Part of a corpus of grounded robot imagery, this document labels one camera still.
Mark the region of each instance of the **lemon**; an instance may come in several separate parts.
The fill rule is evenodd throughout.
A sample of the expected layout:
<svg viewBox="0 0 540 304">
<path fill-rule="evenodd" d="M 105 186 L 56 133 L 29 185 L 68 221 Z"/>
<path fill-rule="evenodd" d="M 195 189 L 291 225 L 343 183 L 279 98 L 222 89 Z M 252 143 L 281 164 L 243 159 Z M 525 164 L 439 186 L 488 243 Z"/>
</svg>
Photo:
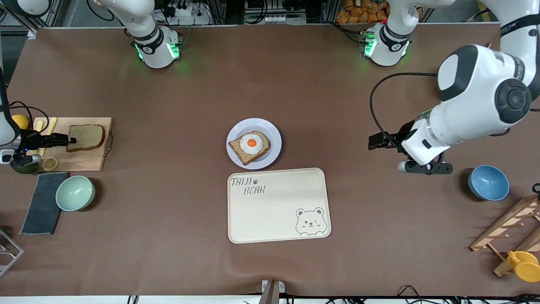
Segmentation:
<svg viewBox="0 0 540 304">
<path fill-rule="evenodd" d="M 26 167 L 13 168 L 13 170 L 15 172 L 21 173 L 21 174 L 32 174 L 32 173 L 36 172 L 38 169 L 39 169 L 39 164 L 38 163 L 33 163 L 33 164 L 30 164 L 30 165 L 28 165 Z"/>
<path fill-rule="evenodd" d="M 21 114 L 15 114 L 11 115 L 11 119 L 15 121 L 15 123 L 19 126 L 21 129 L 28 129 L 28 118 Z"/>
<path fill-rule="evenodd" d="M 41 167 L 45 171 L 53 171 L 58 166 L 58 159 L 54 156 L 47 157 L 43 163 L 41 164 Z"/>
</svg>

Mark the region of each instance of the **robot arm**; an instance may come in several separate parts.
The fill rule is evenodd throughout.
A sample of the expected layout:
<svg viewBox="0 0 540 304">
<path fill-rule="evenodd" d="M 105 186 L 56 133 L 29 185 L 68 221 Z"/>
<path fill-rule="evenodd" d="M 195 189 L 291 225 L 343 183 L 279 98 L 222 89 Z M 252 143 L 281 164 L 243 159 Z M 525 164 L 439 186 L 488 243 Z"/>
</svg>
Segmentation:
<svg viewBox="0 0 540 304">
<path fill-rule="evenodd" d="M 5 91 L 4 74 L 0 68 L 0 164 L 25 167 L 41 160 L 39 155 L 26 155 L 28 150 L 66 146 L 76 143 L 65 134 L 41 135 L 34 130 L 22 130 L 13 121 L 9 112 L 8 96 Z"/>
<path fill-rule="evenodd" d="M 388 0 L 388 20 L 386 24 L 378 23 L 366 31 L 372 33 L 373 37 L 368 36 L 368 46 L 362 47 L 363 56 L 379 65 L 396 64 L 405 55 L 410 36 L 419 21 L 415 6 L 445 8 L 454 2 L 455 0 Z"/>
<path fill-rule="evenodd" d="M 420 114 L 408 133 L 393 137 L 412 158 L 400 163 L 400 171 L 421 167 L 423 173 L 450 173 L 431 171 L 432 160 L 465 140 L 512 127 L 540 95 L 540 0 L 484 3 L 501 21 L 501 52 L 471 44 L 443 61 L 437 73 L 441 103 Z M 370 149 L 384 146 L 377 136 L 370 137 Z"/>
<path fill-rule="evenodd" d="M 152 18 L 153 0 L 93 0 L 106 5 L 122 22 L 139 51 L 139 57 L 150 68 L 161 69 L 180 59 L 181 35 Z"/>
</svg>

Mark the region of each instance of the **wooden cutting board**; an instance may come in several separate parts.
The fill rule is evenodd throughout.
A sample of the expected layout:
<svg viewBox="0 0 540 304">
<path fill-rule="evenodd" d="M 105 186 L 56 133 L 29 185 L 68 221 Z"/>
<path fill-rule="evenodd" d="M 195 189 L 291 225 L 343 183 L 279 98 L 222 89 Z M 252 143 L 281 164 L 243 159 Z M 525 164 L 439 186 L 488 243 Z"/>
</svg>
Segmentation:
<svg viewBox="0 0 540 304">
<path fill-rule="evenodd" d="M 33 127 L 37 127 L 38 121 L 44 121 L 44 126 L 47 124 L 44 117 L 34 119 Z M 105 140 L 101 147 L 90 151 L 66 151 L 66 147 L 46 148 L 42 159 L 49 156 L 58 158 L 58 167 L 54 171 L 101 171 L 105 162 L 106 151 L 112 146 L 112 118 L 110 117 L 58 117 L 58 122 L 53 133 L 69 134 L 69 127 L 78 124 L 100 124 L 105 129 Z"/>
</svg>

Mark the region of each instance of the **bear illustration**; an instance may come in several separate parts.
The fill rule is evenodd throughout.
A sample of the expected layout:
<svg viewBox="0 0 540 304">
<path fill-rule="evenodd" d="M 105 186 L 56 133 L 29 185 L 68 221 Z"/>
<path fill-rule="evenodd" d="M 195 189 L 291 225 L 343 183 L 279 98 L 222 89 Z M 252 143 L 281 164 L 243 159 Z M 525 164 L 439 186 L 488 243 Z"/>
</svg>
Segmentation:
<svg viewBox="0 0 540 304">
<path fill-rule="evenodd" d="M 322 208 L 315 208 L 313 211 L 298 209 L 296 211 L 296 216 L 298 217 L 296 231 L 300 233 L 300 236 L 324 235 L 328 225 L 326 225 L 322 217 L 323 213 Z"/>
</svg>

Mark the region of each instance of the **light green bowl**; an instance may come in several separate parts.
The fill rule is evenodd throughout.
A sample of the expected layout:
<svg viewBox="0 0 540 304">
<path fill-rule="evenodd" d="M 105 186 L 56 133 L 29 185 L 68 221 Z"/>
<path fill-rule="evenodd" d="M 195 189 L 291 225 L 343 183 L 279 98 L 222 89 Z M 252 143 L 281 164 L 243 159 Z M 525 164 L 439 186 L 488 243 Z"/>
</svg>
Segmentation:
<svg viewBox="0 0 540 304">
<path fill-rule="evenodd" d="M 56 204 L 65 211 L 81 210 L 88 206 L 96 189 L 92 182 L 84 176 L 71 176 L 60 184 L 56 190 Z"/>
</svg>

